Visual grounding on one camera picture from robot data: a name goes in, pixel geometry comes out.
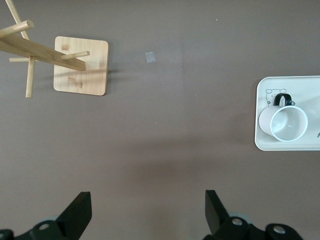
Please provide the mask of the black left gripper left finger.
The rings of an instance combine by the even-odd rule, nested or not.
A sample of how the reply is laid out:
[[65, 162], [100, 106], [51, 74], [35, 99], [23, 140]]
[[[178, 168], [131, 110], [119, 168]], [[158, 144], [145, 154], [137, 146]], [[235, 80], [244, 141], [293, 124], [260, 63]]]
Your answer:
[[30, 236], [33, 240], [78, 240], [91, 219], [91, 193], [81, 192], [56, 220], [38, 223]]

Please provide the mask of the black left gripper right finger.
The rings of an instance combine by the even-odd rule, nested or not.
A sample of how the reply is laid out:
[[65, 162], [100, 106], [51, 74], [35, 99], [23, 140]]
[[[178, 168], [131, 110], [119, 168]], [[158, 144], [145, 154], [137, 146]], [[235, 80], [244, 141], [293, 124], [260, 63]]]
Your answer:
[[239, 216], [230, 216], [215, 190], [205, 191], [205, 218], [211, 232], [205, 240], [249, 239], [249, 224]]

